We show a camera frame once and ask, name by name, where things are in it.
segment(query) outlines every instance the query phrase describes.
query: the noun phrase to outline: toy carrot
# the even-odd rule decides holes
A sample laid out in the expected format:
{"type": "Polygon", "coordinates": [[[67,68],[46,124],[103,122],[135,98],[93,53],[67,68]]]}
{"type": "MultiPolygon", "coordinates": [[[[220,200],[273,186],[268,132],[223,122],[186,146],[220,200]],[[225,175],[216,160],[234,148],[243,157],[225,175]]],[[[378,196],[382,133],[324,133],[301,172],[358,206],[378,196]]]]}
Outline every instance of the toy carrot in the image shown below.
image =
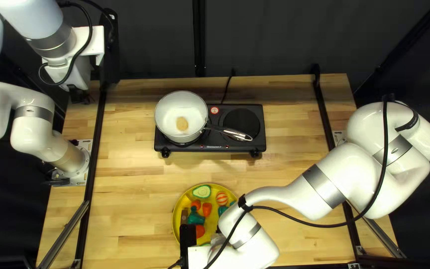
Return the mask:
{"type": "Polygon", "coordinates": [[[212,204],[209,202],[205,202],[202,205],[202,211],[204,212],[204,216],[208,217],[210,213],[212,212],[212,204]]]}

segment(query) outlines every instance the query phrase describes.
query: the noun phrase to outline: toy food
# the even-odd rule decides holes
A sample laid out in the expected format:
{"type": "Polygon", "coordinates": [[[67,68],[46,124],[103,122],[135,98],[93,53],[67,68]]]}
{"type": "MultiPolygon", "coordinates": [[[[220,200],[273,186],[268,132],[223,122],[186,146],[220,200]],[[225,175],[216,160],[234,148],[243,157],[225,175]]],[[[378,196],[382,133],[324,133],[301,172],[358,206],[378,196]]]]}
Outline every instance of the toy food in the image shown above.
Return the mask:
{"type": "Polygon", "coordinates": [[[196,225],[195,226],[195,233],[197,238],[202,237],[205,234],[205,228],[203,225],[196,225]]]}
{"type": "Polygon", "coordinates": [[[209,202],[205,202],[202,205],[202,211],[204,212],[204,216],[208,217],[210,213],[212,212],[212,204],[209,202]]]}
{"type": "Polygon", "coordinates": [[[220,217],[220,216],[223,214],[223,212],[225,212],[227,209],[228,209],[228,207],[227,207],[227,206],[220,206],[220,207],[218,208],[218,216],[220,217]]]}
{"type": "Polygon", "coordinates": [[[212,189],[211,189],[211,188],[210,188],[210,186],[208,186],[208,185],[202,185],[202,186],[198,186],[198,187],[196,187],[196,188],[192,191],[192,194],[193,194],[195,197],[205,199],[205,198],[210,197],[210,195],[212,194],[212,189]]]}
{"type": "Polygon", "coordinates": [[[216,203],[220,206],[226,205],[228,202],[228,195],[225,192],[219,191],[216,194],[216,203]]]}
{"type": "Polygon", "coordinates": [[[199,210],[202,207],[202,203],[200,202],[199,199],[196,199],[195,201],[192,201],[192,203],[190,204],[190,207],[192,206],[195,206],[197,210],[199,210]]]}
{"type": "Polygon", "coordinates": [[[205,223],[205,217],[204,216],[200,216],[197,213],[197,208],[195,206],[192,206],[190,208],[190,210],[192,212],[190,213],[190,215],[188,215],[187,223],[188,224],[200,224],[200,225],[203,225],[205,223]]]}

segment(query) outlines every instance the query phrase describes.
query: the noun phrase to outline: black cable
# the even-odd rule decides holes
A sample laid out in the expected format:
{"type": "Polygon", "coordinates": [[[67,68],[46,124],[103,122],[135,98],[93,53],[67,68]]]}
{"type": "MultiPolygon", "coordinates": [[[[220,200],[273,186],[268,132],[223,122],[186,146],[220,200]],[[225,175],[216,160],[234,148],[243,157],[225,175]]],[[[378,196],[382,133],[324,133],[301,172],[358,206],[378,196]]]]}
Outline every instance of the black cable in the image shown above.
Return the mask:
{"type": "Polygon", "coordinates": [[[232,230],[230,231],[230,234],[226,237],[225,242],[223,242],[222,247],[218,250],[218,252],[215,254],[214,258],[207,264],[207,266],[204,267],[204,269],[208,269],[212,264],[218,259],[218,256],[222,254],[222,251],[225,249],[226,245],[230,241],[230,238],[232,238],[233,232],[235,231],[235,228],[238,226],[242,218],[247,214],[248,211],[243,211],[242,215],[236,220],[235,225],[233,225],[232,230]]]}
{"type": "MultiPolygon", "coordinates": [[[[379,191],[381,190],[381,186],[383,185],[383,181],[384,181],[384,175],[386,172],[386,166],[387,166],[387,146],[389,144],[389,140],[387,137],[387,101],[383,101],[383,130],[384,130],[384,153],[383,153],[383,162],[381,164],[381,174],[379,176],[379,182],[377,183],[376,189],[374,191],[373,197],[371,198],[371,200],[369,201],[369,203],[366,205],[366,207],[364,208],[363,211],[361,211],[361,213],[359,213],[358,216],[350,219],[349,221],[343,222],[343,223],[335,223],[335,224],[315,224],[315,223],[310,223],[310,222],[306,222],[300,219],[297,219],[295,217],[292,217],[282,211],[279,211],[278,209],[272,208],[272,207],[268,207],[268,206],[252,206],[252,209],[266,209],[266,210],[270,210],[273,212],[276,212],[284,217],[287,217],[291,220],[294,220],[298,223],[302,223],[308,226],[312,226],[312,227],[317,227],[317,228],[335,228],[335,227],[341,227],[341,226],[345,226],[348,223],[354,222],[359,220],[360,218],[362,218],[366,212],[369,211],[369,209],[371,209],[371,206],[374,204],[374,201],[376,200],[379,191]]],[[[215,260],[220,256],[220,254],[222,253],[222,250],[226,247],[226,245],[228,244],[228,242],[230,241],[230,238],[233,235],[233,232],[235,231],[236,226],[238,225],[238,223],[240,223],[241,219],[245,216],[245,214],[248,213],[248,211],[243,211],[242,215],[238,218],[238,220],[236,221],[235,225],[233,226],[232,230],[230,231],[230,234],[228,235],[228,237],[226,238],[226,240],[224,241],[222,247],[220,248],[220,250],[218,251],[218,253],[215,255],[215,257],[207,264],[207,266],[204,267],[204,269],[208,269],[214,262],[215,260]]]]}
{"type": "Polygon", "coordinates": [[[87,3],[93,7],[95,7],[96,9],[100,10],[102,15],[104,15],[104,17],[109,21],[110,23],[110,31],[108,36],[108,41],[107,41],[107,47],[110,47],[110,45],[112,44],[112,42],[114,41],[114,37],[113,37],[113,33],[114,33],[114,25],[112,24],[112,17],[109,15],[109,13],[107,13],[104,8],[102,8],[101,6],[99,6],[97,3],[94,3],[91,0],[79,0],[81,2],[87,3]]]}
{"type": "Polygon", "coordinates": [[[182,265],[182,259],[178,259],[174,264],[172,264],[171,266],[169,266],[167,269],[172,269],[175,266],[181,266],[182,265]]]}
{"type": "Polygon", "coordinates": [[[232,77],[235,76],[235,69],[232,68],[230,76],[228,77],[228,80],[226,81],[225,85],[225,92],[223,93],[222,101],[220,101],[220,104],[223,104],[223,101],[225,101],[226,92],[228,91],[228,86],[230,85],[230,81],[232,80],[232,77]]]}
{"type": "Polygon", "coordinates": [[[87,48],[87,46],[89,45],[89,43],[90,43],[90,41],[91,41],[91,38],[92,38],[92,21],[91,21],[91,18],[89,17],[89,14],[87,13],[87,11],[81,6],[81,5],[79,5],[79,4],[76,4],[76,3],[72,3],[72,2],[68,2],[68,1],[63,1],[63,2],[58,2],[58,4],[60,4],[60,6],[61,7],[66,7],[66,6],[74,6],[74,7],[76,7],[76,8],[78,8],[78,9],[80,9],[83,13],[84,13],[84,16],[86,16],[86,19],[87,19],[87,24],[88,24],[88,26],[89,26],[89,35],[88,35],[88,37],[87,37],[87,41],[86,41],[86,43],[84,43],[84,45],[80,48],[80,50],[78,50],[75,54],[74,54],[74,56],[73,56],[73,58],[72,58],[72,60],[71,60],[71,63],[69,64],[69,69],[67,70],[67,73],[66,73],[66,75],[63,77],[63,79],[61,80],[61,81],[59,81],[59,82],[56,82],[56,83],[50,83],[50,82],[47,82],[46,80],[44,80],[43,79],[43,77],[41,76],[41,70],[44,68],[44,67],[46,67],[46,66],[48,66],[48,63],[44,63],[44,64],[42,64],[40,67],[39,67],[39,70],[38,70],[38,76],[39,76],[39,79],[42,81],[42,82],[44,82],[45,84],[47,84],[47,85],[49,85],[49,86],[60,86],[60,85],[62,85],[64,82],[66,82],[66,80],[69,78],[69,76],[71,75],[71,72],[72,72],[72,69],[74,68],[74,64],[75,64],[75,61],[76,61],[76,59],[77,59],[77,57],[87,48]]]}

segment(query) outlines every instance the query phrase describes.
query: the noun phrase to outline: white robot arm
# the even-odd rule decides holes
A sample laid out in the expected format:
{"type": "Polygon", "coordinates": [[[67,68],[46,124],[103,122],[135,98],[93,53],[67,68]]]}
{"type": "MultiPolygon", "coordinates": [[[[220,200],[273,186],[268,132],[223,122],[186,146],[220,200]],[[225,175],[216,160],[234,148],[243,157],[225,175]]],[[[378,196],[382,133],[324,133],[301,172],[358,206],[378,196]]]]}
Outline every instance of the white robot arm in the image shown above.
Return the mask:
{"type": "Polygon", "coordinates": [[[66,173],[84,168],[85,152],[53,131],[54,102],[37,91],[0,82],[0,138],[6,132],[9,113],[15,110],[11,145],[66,173]]]}
{"type": "MultiPolygon", "coordinates": [[[[388,153],[384,181],[377,199],[365,217],[383,217],[401,205],[430,171],[430,123],[409,107],[387,104],[388,153]]],[[[367,206],[377,187],[383,159],[382,103],[358,109],[348,123],[348,141],[313,165],[291,184],[262,187],[245,196],[247,206],[261,201],[289,205],[311,220],[349,200],[358,210],[367,206]]],[[[218,226],[228,237],[245,211],[232,205],[221,215],[218,226]]],[[[190,269],[202,269],[221,248],[225,237],[215,237],[211,246],[190,247],[190,269]]],[[[245,213],[212,269],[261,269],[272,265],[279,256],[276,244],[256,219],[245,213]]]]}
{"type": "Polygon", "coordinates": [[[104,27],[93,26],[87,47],[75,58],[89,37],[89,27],[71,27],[55,0],[0,0],[0,52],[3,21],[7,20],[33,50],[47,63],[44,69],[54,82],[60,82],[69,71],[66,81],[59,85],[68,91],[68,85],[88,89],[91,65],[89,55],[96,56],[99,65],[104,56],[104,27]]]}

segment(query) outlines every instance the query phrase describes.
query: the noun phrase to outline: orange toy food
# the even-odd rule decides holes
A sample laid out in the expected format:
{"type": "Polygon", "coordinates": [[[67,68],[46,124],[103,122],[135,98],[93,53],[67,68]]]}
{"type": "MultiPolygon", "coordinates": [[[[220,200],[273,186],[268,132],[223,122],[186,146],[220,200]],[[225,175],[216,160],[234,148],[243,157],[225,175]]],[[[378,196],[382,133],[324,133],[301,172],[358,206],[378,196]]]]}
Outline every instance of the orange toy food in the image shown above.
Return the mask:
{"type": "Polygon", "coordinates": [[[203,225],[195,226],[195,233],[197,234],[197,238],[202,237],[205,234],[205,228],[203,225]]]}
{"type": "Polygon", "coordinates": [[[228,195],[225,192],[219,191],[216,194],[216,203],[219,206],[223,206],[223,205],[226,205],[227,202],[228,202],[228,195]]]}
{"type": "Polygon", "coordinates": [[[212,212],[212,204],[209,202],[205,202],[202,205],[202,211],[204,212],[204,216],[208,217],[210,213],[212,212]]]}
{"type": "Polygon", "coordinates": [[[192,201],[192,204],[190,205],[190,207],[192,206],[197,207],[197,210],[199,210],[202,207],[202,203],[200,202],[199,199],[196,199],[195,201],[192,201]]]}

